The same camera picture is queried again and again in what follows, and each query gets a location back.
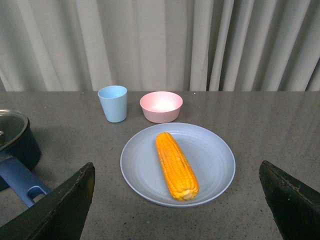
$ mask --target blue handle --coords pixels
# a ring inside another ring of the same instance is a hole
[[[35,204],[35,197],[40,194],[47,195],[51,192],[39,178],[13,156],[0,162],[0,176],[28,208]]]

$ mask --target yellow corn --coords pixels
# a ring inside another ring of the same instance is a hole
[[[193,199],[199,192],[199,183],[185,154],[172,135],[160,133],[155,139],[161,168],[174,199]]]

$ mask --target cup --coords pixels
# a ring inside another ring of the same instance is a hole
[[[127,117],[127,92],[124,86],[106,86],[98,91],[101,106],[106,119],[119,123]]]

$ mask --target white curtain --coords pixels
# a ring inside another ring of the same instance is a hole
[[[0,91],[319,91],[319,0],[0,0]]]

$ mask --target pink bowl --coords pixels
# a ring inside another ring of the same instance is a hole
[[[173,92],[154,91],[140,99],[140,106],[146,119],[156,124],[175,120],[184,101]]]

